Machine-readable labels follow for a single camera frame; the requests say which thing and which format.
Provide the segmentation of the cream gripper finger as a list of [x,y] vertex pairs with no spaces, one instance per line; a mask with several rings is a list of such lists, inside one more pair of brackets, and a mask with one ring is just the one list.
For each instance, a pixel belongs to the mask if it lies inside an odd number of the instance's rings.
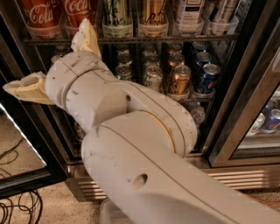
[[94,53],[99,59],[102,58],[95,29],[87,18],[81,21],[78,31],[73,36],[71,48],[74,52],[87,51]]
[[31,73],[21,80],[3,85],[3,90],[20,101],[53,105],[45,91],[46,75],[42,72]]

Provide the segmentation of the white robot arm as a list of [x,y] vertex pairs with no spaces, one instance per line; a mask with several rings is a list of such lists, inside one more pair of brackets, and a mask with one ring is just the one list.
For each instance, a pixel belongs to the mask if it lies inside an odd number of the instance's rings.
[[279,224],[280,213],[211,178],[184,156],[196,143],[191,114],[171,98],[118,80],[83,19],[72,52],[48,73],[3,85],[19,100],[55,104],[86,135],[90,177],[135,224]]

